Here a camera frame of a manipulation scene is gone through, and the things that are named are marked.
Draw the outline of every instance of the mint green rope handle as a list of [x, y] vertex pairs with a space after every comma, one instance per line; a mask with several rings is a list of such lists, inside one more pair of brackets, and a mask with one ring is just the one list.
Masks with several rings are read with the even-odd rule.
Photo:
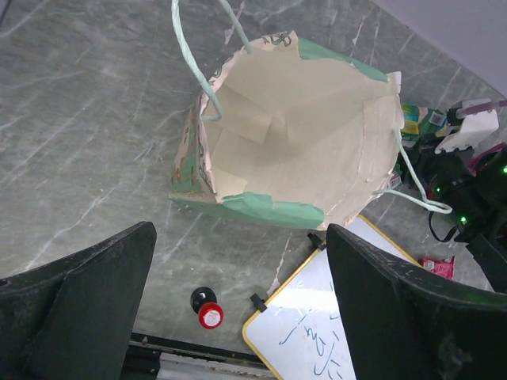
[[[245, 32], [243, 31], [243, 27], [239, 23], [238, 18], [234, 14], [234, 11], [232, 10], [231, 6], [226, 0], [218, 0], [218, 2], [222, 5], [222, 7], [225, 9], [227, 14], [232, 20], [233, 26], [236, 28], [236, 31], [239, 34], [239, 38], [241, 38], [241, 41], [245, 45], [246, 52], [250, 54], [252, 52], [252, 45], [248, 41], [248, 38], [246, 38]], [[193, 75], [196, 77], [197, 81], [200, 84], [200, 87], [203, 89], [203, 91], [209, 96], [210, 100], [212, 101], [213, 105], [215, 106], [216, 110], [216, 116], [203, 116], [203, 121], [219, 121], [222, 119], [223, 116], [223, 109], [222, 105], [220, 104], [218, 98], [216, 97], [215, 93], [213, 92], [213, 89], [208, 84], [208, 80], [204, 76], [201, 70], [199, 70], [199, 67], [197, 66], [196, 60], [193, 58], [192, 51], [190, 50], [190, 46], [187, 44], [187, 41], [185, 39], [185, 36], [183, 35], [183, 28], [181, 27], [181, 19], [180, 19], [180, 0], [172, 0], [171, 2], [171, 16], [173, 19], [173, 28], [174, 33], [176, 34], [177, 42], [180, 45], [181, 53], [183, 54], [183, 58], [187, 62], [187, 65], [189, 65], [190, 70], [192, 71]]]
[[428, 211], [438, 212], [440, 214], [451, 214], [452, 208], [447, 204], [428, 199], [428, 197], [426, 196], [426, 191], [422, 187], [422, 183], [419, 181], [419, 178], [417, 178], [417, 174], [415, 173], [414, 167], [410, 163], [409, 156], [405, 152], [405, 149], [403, 149], [402, 132], [399, 129], [394, 129], [393, 133], [395, 134], [396, 144], [398, 145], [399, 153], [402, 155], [403, 161], [405, 161], [406, 166], [410, 172], [410, 175], [412, 176], [412, 179], [414, 180], [417, 189], [421, 193], [422, 200], [413, 198], [412, 196], [408, 196], [407, 194], [404, 194], [402, 192], [390, 189], [379, 190], [378, 192], [374, 192], [373, 194], [385, 194], [385, 193], [394, 194], [395, 196], [401, 196], [402, 198], [405, 198], [410, 202], [414, 202], [415, 204], [418, 204], [419, 206], [425, 208]]

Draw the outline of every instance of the whiteboard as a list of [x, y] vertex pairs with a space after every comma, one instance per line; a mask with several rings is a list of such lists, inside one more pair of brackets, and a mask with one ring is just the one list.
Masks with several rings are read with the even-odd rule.
[[[417, 264], [368, 220], [347, 230], [397, 257]], [[356, 378], [333, 289], [327, 251], [315, 251], [243, 326], [245, 342], [284, 380]]]

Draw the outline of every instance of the black binder clip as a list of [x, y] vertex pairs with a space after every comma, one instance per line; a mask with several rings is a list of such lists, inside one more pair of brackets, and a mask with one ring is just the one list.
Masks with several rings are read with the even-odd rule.
[[259, 310], [261, 313], [264, 313], [264, 311], [266, 309], [268, 309], [268, 307], [266, 306], [266, 304], [264, 303], [264, 301], [261, 299], [261, 297], [259, 297], [257, 295], [257, 293], [254, 293], [251, 297], [250, 297], [250, 301], [252, 301], [253, 305], [255, 306], [255, 308], [257, 310]]
[[320, 237], [318, 237], [316, 234], [314, 234], [313, 232], [310, 232], [307, 236], [310, 239], [311, 244], [316, 249], [320, 249], [321, 251], [326, 249], [326, 243]]

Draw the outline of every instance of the red packet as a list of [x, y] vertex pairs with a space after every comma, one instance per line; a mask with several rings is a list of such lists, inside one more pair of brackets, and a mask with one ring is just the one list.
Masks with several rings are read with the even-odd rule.
[[434, 260], [428, 257], [422, 259], [422, 267], [431, 273], [442, 276], [445, 279], [452, 279], [454, 275], [454, 256], [444, 260]]

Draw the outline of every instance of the black cable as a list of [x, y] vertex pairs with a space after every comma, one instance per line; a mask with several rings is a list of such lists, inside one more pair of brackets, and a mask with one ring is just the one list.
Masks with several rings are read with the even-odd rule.
[[445, 235], [445, 237], [443, 239], [440, 239], [435, 231], [433, 230], [433, 226], [431, 225], [431, 221], [433, 219], [433, 214], [435, 214], [433, 211], [431, 211], [428, 215], [428, 225], [429, 225], [429, 230], [431, 231], [431, 235], [433, 235], [433, 237], [435, 239], [437, 239], [440, 243], [447, 243], [449, 242], [452, 237], [454, 236], [454, 234], [456, 233], [456, 231], [458, 230], [458, 227], [457, 226], [454, 226], [452, 227], [449, 232], [447, 232], [447, 235]]

